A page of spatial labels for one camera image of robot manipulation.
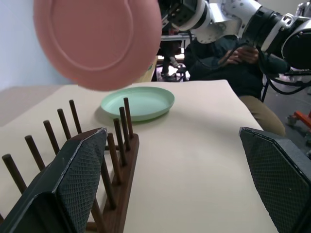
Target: floor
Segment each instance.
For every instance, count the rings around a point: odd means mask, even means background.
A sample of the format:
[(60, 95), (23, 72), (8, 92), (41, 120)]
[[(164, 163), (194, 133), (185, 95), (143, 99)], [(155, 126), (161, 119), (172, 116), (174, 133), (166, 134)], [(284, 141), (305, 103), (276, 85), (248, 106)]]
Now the floor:
[[(157, 68), (157, 79), (159, 82), (161, 78), (162, 68)], [(174, 74), (176, 69), (170, 67), (170, 75)], [(309, 81), (310, 78), (299, 79), (301, 81)], [(275, 84), (280, 90), (284, 92), (293, 91), (295, 87), (284, 86), (281, 84)], [(309, 114), (311, 111), (311, 95), (307, 94), (307, 89), (298, 92), (294, 95), (281, 95), (274, 91), (271, 87), (268, 88), (267, 95), (264, 103), (272, 109), (275, 114), (281, 119), (285, 128), (287, 137), (292, 140), (305, 154), (311, 150), (311, 147), (306, 145), (305, 136), (308, 128), (300, 121), (296, 123), (294, 127), (287, 124), (287, 117), (292, 115), (295, 111), (299, 110), (305, 114)]]

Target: pink plate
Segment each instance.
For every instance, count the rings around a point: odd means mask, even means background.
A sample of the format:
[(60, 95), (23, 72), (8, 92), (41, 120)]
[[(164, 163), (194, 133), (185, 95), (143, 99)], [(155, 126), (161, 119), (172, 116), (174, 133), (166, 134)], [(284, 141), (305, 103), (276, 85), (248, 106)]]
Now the pink plate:
[(78, 85), (114, 90), (133, 83), (159, 49), (157, 0), (34, 0), (40, 45)]

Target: person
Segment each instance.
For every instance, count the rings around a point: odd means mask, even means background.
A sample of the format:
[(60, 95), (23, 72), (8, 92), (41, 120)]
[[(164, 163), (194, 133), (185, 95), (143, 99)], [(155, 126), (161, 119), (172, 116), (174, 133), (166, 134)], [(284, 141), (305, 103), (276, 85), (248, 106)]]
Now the person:
[[(227, 35), (210, 44), (200, 44), (195, 39), (193, 48), (200, 61), (212, 67), (221, 64), (229, 53), (243, 42), (245, 41), (239, 40), (235, 35)], [(280, 119), (260, 101), (263, 73), (258, 60), (259, 52), (256, 48), (243, 46), (238, 48), (222, 67), (213, 70), (197, 60), (189, 45), (185, 50), (184, 64), (190, 73), (190, 81), (226, 79), (263, 130), (285, 136), (285, 127)], [(285, 73), (290, 69), (285, 61), (273, 56), (266, 57), (266, 61), (265, 68), (269, 74), (278, 76), (279, 73)]]
[[(175, 29), (171, 23), (167, 24), (162, 29), (162, 35), (175, 35), (178, 34), (178, 30)], [(175, 58), (175, 54), (180, 50), (181, 41), (161, 41), (160, 50), (157, 55), (162, 55), (163, 69), (161, 77), (165, 82), (176, 82), (175, 76), (169, 75), (169, 67), (172, 65), (174, 68), (178, 68), (178, 62)]]

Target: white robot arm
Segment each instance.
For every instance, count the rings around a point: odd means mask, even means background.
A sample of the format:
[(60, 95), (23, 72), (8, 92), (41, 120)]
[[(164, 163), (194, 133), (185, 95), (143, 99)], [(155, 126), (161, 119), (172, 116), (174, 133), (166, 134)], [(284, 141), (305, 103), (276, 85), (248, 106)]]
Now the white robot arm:
[(254, 0), (159, 1), (168, 7), (163, 25), (171, 22), (181, 31), (191, 31), (200, 43), (213, 42), (224, 35), (236, 35), (261, 49), (274, 54), (297, 69), (310, 69), (311, 20), (286, 14), (282, 16)]

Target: dark jacket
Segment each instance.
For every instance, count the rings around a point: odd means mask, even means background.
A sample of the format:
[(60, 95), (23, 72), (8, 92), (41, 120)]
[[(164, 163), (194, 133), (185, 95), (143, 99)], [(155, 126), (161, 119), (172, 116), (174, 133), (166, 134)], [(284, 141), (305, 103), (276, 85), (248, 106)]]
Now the dark jacket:
[[(204, 64), (216, 66), (227, 51), (234, 49), (241, 42), (236, 36), (228, 35), (210, 44), (200, 44), (195, 39), (193, 46), (196, 55)], [(185, 51), (184, 64), (190, 73), (191, 81), (226, 79), (237, 96), (250, 95), (260, 99), (263, 73), (258, 64), (241, 63), (226, 65), (216, 71), (210, 70), (196, 60), (190, 45)], [(269, 57), (266, 69), (270, 74), (279, 74), (287, 72), (290, 66), (281, 59)]]

